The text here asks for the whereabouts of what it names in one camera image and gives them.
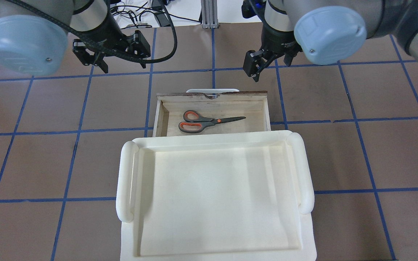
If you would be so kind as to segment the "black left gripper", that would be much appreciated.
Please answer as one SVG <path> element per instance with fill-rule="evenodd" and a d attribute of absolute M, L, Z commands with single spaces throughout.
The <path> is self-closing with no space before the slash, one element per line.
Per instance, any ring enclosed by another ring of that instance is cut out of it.
<path fill-rule="evenodd" d="M 132 35 L 126 36 L 114 18 L 107 15 L 101 25 L 85 33 L 100 46 L 124 51 L 131 57 L 139 59 L 139 64 L 143 69 L 147 68 L 147 62 L 144 59 L 151 56 L 151 48 L 141 31 L 136 30 Z M 109 66 L 103 58 L 111 55 L 93 48 L 80 39 L 73 40 L 73 53 L 83 65 L 94 65 L 100 68 L 103 73 L 109 73 Z"/>

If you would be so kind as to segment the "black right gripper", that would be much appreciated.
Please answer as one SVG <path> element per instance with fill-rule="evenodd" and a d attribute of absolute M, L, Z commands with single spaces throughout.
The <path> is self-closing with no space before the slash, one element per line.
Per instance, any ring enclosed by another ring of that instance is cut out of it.
<path fill-rule="evenodd" d="M 285 66 L 291 66 L 293 59 L 302 51 L 293 31 L 279 31 L 269 25 L 264 25 L 261 33 L 261 47 L 257 51 L 246 52 L 243 70 L 247 76 L 259 82 L 261 72 L 277 58 L 283 57 Z"/>

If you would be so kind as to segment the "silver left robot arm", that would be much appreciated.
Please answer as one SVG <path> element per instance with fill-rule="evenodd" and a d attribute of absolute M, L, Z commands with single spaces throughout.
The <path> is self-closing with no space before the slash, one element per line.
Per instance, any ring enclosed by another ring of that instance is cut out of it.
<path fill-rule="evenodd" d="M 28 5 L 63 22 L 92 42 L 126 52 L 132 58 L 149 58 L 144 35 L 122 33 L 104 0 L 27 0 Z M 55 73 L 68 44 L 67 31 L 7 0 L 0 0 L 0 65 L 19 73 L 46 76 Z"/>

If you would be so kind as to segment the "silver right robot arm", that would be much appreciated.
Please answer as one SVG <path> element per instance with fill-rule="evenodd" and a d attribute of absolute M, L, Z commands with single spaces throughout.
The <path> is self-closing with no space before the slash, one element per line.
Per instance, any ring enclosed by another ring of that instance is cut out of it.
<path fill-rule="evenodd" d="M 244 0 L 242 16 L 263 24 L 260 49 L 243 63 L 256 82 L 277 58 L 290 66 L 303 52 L 313 64 L 335 64 L 385 35 L 418 61 L 418 0 Z"/>

